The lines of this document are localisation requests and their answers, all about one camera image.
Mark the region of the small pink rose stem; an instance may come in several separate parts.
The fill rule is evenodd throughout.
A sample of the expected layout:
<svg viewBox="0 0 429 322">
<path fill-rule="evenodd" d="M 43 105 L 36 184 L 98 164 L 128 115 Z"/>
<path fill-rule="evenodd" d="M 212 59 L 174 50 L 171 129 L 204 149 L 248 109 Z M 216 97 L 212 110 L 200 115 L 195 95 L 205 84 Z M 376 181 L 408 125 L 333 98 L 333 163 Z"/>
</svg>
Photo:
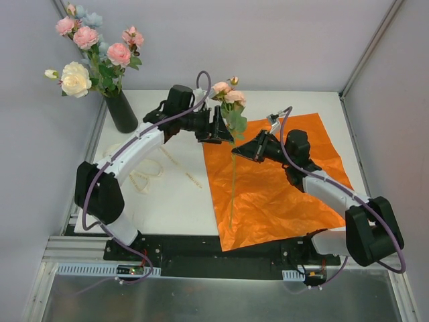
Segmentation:
<svg viewBox="0 0 429 322">
<path fill-rule="evenodd" d="M 244 93 L 236 89 L 238 84 L 239 78 L 233 76 L 212 86 L 214 91 L 212 100 L 221 104 L 221 115 L 233 137 L 231 144 L 233 148 L 237 147 L 237 140 L 244 139 L 244 132 L 247 129 L 247 118 L 243 116 L 247 101 Z"/>
</svg>

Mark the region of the orange wrapping paper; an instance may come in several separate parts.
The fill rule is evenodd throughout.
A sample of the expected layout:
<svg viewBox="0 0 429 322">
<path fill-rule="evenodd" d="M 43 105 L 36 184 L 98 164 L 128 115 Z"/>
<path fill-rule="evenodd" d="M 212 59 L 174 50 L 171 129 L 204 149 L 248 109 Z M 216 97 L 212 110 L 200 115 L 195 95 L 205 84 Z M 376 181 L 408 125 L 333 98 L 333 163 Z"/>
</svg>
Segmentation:
<svg viewBox="0 0 429 322">
<path fill-rule="evenodd" d="M 345 225 L 322 201 L 292 186 L 281 164 L 252 162 L 231 150 L 229 143 L 203 145 L 223 251 Z"/>
</svg>

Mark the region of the cream lace ribbon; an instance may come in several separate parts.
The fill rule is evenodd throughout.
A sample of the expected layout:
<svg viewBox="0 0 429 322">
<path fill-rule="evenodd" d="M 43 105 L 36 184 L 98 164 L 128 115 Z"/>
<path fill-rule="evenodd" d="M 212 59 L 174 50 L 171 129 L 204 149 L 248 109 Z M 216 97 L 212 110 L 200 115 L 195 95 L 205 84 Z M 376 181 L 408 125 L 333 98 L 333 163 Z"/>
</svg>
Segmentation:
<svg viewBox="0 0 429 322">
<path fill-rule="evenodd" d="M 103 157 L 110 156 L 120 146 L 120 144 L 113 144 L 108 146 L 103 152 Z M 170 160 L 179 167 L 179 163 L 175 159 L 171 158 L 170 154 L 164 148 L 160 148 L 161 152 L 165 154 Z M 139 194 L 148 194 L 150 187 L 150 179 L 160 178 L 164 174 L 164 167 L 156 160 L 144 159 L 136 168 L 134 168 L 128 175 L 128 179 L 133 186 L 135 192 Z M 199 188 L 202 189 L 202 185 L 192 176 L 190 173 L 185 171 L 185 175 Z"/>
</svg>

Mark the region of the pink rose stem with bud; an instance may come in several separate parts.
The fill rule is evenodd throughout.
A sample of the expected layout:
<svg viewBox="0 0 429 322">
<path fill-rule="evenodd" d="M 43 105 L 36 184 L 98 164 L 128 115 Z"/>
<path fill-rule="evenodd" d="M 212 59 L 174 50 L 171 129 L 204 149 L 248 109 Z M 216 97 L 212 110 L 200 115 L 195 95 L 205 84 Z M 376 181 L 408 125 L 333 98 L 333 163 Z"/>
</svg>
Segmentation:
<svg viewBox="0 0 429 322">
<path fill-rule="evenodd" d="M 134 26 L 121 34 L 122 42 L 99 43 L 99 74 L 104 96 L 117 97 L 122 90 L 122 78 L 127 68 L 139 70 L 142 65 L 139 50 L 143 46 L 142 33 Z"/>
</svg>

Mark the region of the cream white rose stem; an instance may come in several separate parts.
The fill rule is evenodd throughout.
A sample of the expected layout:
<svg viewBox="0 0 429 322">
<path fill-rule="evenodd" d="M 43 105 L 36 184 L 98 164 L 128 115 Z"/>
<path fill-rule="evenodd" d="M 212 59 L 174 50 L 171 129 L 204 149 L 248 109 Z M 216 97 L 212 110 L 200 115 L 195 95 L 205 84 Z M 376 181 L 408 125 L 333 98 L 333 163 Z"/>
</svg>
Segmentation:
<svg viewBox="0 0 429 322">
<path fill-rule="evenodd" d="M 46 69 L 44 76 L 57 82 L 61 88 L 62 96 L 76 98 L 87 96 L 91 91 L 102 93 L 112 81 L 109 75 L 103 75 L 92 64 L 81 64 L 75 61 L 65 65 L 61 72 Z"/>
</svg>

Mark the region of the light blue flower stem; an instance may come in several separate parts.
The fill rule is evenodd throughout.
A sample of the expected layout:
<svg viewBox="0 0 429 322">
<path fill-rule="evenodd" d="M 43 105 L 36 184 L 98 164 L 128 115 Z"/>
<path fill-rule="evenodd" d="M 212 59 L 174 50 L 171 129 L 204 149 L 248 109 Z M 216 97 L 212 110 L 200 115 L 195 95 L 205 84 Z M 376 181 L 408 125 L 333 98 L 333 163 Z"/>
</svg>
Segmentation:
<svg viewBox="0 0 429 322">
<path fill-rule="evenodd" d="M 88 11 L 81 5 L 75 7 L 74 19 L 76 22 L 75 32 L 72 40 L 82 52 L 83 64 L 90 64 L 89 52 L 95 46 L 98 49 L 98 55 L 101 60 L 107 58 L 107 49 L 109 44 L 105 41 L 98 29 L 103 25 L 103 18 L 95 12 Z"/>
</svg>

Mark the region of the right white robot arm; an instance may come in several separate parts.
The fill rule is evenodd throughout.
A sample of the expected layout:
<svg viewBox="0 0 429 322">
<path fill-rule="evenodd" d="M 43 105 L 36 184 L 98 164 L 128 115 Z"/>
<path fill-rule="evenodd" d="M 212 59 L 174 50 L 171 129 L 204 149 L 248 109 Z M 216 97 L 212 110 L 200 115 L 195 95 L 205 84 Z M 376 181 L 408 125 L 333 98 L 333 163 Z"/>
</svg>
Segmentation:
<svg viewBox="0 0 429 322">
<path fill-rule="evenodd" d="M 258 163 L 267 159 L 280 163 L 292 186 L 322 201 L 345 220 L 344 231 L 321 229 L 307 235 L 310 243 L 302 247 L 306 263 L 315 265 L 325 255 L 350 256 L 361 266 L 381 263 L 394 253 L 404 260 L 404 239 L 390 202 L 360 195 L 330 177 L 311 160 L 305 131 L 293 129 L 281 143 L 262 130 L 232 153 Z"/>
</svg>

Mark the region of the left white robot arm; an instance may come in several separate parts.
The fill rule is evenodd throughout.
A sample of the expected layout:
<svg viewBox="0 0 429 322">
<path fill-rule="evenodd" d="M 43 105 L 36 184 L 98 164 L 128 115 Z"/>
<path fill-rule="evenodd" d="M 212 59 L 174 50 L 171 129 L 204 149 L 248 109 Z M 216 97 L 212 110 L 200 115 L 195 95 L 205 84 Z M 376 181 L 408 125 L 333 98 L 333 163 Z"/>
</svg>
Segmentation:
<svg viewBox="0 0 429 322">
<path fill-rule="evenodd" d="M 117 149 L 95 164 L 83 162 L 77 169 L 74 202 L 120 242 L 118 252 L 128 261 L 141 255 L 139 232 L 125 214 L 121 186 L 136 166 L 180 131 L 194 133 L 198 142 L 232 142 L 221 108 L 209 109 L 204 91 L 174 85 L 160 105 L 147 113 L 142 124 Z"/>
</svg>

